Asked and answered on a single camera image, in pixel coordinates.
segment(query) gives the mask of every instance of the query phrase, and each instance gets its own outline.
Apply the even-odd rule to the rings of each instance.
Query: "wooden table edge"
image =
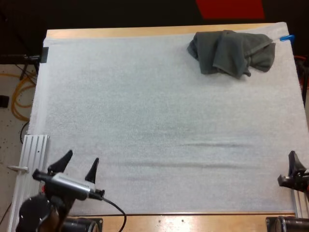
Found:
[[[272,25],[272,23],[222,24],[222,25],[148,27],[148,28],[51,29],[47,31],[46,38],[77,39],[77,38],[176,35],[176,34],[195,33],[197,31],[246,30],[246,29],[265,27],[269,25]]]

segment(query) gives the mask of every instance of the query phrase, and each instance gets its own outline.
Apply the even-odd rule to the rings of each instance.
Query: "floor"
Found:
[[[34,67],[29,66],[28,71],[33,72]],[[0,65],[0,73],[21,74],[21,70],[15,65]],[[0,76],[0,95],[12,96],[19,79],[15,77]],[[33,101],[34,89],[23,92],[18,101],[21,104],[29,104]],[[306,104],[307,121],[309,122],[309,93],[307,94],[308,102]],[[18,165],[22,144],[20,142],[20,131],[25,122],[16,119],[10,107],[0,109],[0,220],[12,201],[15,187],[16,172],[7,168],[8,165]],[[20,110],[24,116],[30,117],[31,109]],[[3,222],[0,224],[0,232],[7,230],[10,217],[10,211],[5,215]]]

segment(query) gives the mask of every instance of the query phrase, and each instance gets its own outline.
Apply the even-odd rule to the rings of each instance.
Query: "red object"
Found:
[[[264,19],[262,0],[196,0],[204,19]]]

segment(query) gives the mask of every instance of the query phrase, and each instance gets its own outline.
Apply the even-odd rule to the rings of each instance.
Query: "black cable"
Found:
[[[23,134],[24,128],[26,127],[26,125],[28,125],[28,123],[29,123],[29,122],[26,122],[26,123],[23,125],[22,129],[20,130],[19,139],[20,139],[21,144],[24,143],[23,140],[22,140],[22,134]]]
[[[124,229],[125,225],[126,225],[126,213],[121,208],[119,208],[114,202],[111,202],[110,200],[107,200],[104,197],[102,197],[102,200],[105,201],[108,204],[111,204],[112,206],[114,206],[116,209],[118,209],[123,214],[123,216],[124,216],[124,223],[122,224],[122,227],[119,230],[119,232],[121,232]]]
[[[4,218],[5,218],[5,215],[8,213],[8,211],[9,211],[11,205],[12,205],[12,202],[10,203],[9,207],[5,210],[5,212],[4,212],[4,214],[3,214],[3,217],[1,218],[1,221],[0,221],[0,225],[1,225],[1,223],[3,222],[3,220],[4,220]]]
[[[21,71],[23,71],[23,69],[21,67],[19,67],[17,64],[15,64],[16,67],[18,67]]]

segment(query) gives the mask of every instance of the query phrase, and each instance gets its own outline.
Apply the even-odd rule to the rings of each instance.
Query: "cable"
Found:
[[[119,208],[114,202],[111,202],[110,200],[107,200],[106,198],[102,197],[102,200],[107,202],[108,204],[111,204],[112,206],[114,206],[116,209],[118,209],[124,216],[124,223],[122,224],[122,227],[120,228],[119,232],[121,232],[125,225],[126,225],[126,213],[121,209]]]
[[[29,105],[22,105],[20,103],[17,102],[17,98],[18,96],[25,90],[33,88],[36,86],[36,83],[31,79],[35,76],[35,73],[32,74],[27,74],[24,73],[24,75],[26,76],[25,78],[23,78],[18,84],[17,87],[12,95],[12,102],[11,102],[11,111],[12,114],[19,120],[21,121],[25,121],[28,122],[29,118],[23,116],[21,113],[19,113],[19,111],[16,108],[16,105],[21,107],[21,108],[30,108],[32,106],[32,104]],[[10,74],[10,73],[0,73],[0,76],[9,76],[9,77],[16,77],[16,78],[20,78],[20,76],[15,75],[15,74]]]
[[[22,129],[21,129],[21,131],[20,131],[19,139],[20,139],[21,144],[24,143],[23,140],[22,140],[23,130],[24,130],[24,128],[26,127],[26,125],[28,125],[28,124],[29,124],[29,121],[26,122],[26,123],[23,125],[23,127],[22,127]]]
[[[302,60],[306,60],[307,59],[307,57],[304,57],[304,56],[294,56],[294,58],[302,59]]]
[[[23,71],[23,69],[21,67],[19,67],[17,64],[15,64],[16,67],[18,67],[21,71]],[[33,75],[33,73],[31,73],[28,70],[25,70],[26,73],[28,73],[28,75]]]
[[[8,211],[9,211],[11,205],[12,205],[12,202],[10,203],[9,207],[5,210],[5,212],[4,212],[4,214],[3,214],[3,217],[1,218],[1,221],[0,221],[0,225],[1,225],[1,223],[3,222],[3,220],[4,220],[4,218],[5,218],[5,215],[8,213]]]

